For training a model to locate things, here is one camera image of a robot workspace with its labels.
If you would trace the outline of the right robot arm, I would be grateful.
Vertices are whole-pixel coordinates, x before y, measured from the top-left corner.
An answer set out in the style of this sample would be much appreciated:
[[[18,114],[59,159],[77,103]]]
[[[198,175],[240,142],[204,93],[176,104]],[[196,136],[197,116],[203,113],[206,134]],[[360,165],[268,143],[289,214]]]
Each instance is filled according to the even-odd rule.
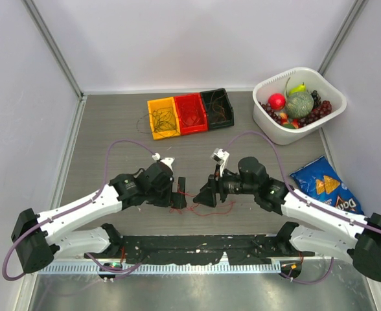
[[[276,239],[277,251],[313,252],[343,260],[362,275],[381,282],[381,214],[370,217],[333,208],[269,177],[255,157],[238,162],[238,172],[223,167],[219,160],[214,174],[194,197],[194,203],[216,207],[228,195],[252,195],[268,212],[295,218],[306,224],[290,224]]]

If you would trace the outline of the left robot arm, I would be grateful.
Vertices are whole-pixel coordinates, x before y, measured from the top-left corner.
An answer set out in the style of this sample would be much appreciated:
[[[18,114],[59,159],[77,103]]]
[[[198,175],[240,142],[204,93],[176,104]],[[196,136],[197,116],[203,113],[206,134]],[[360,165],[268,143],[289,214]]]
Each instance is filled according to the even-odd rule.
[[[11,239],[24,274],[47,267],[54,259],[84,253],[115,258],[121,250],[118,231],[104,224],[92,231],[79,227],[97,218],[144,203],[156,207],[186,207],[184,177],[175,178],[171,158],[152,163],[134,174],[119,174],[96,192],[57,209],[22,211]]]

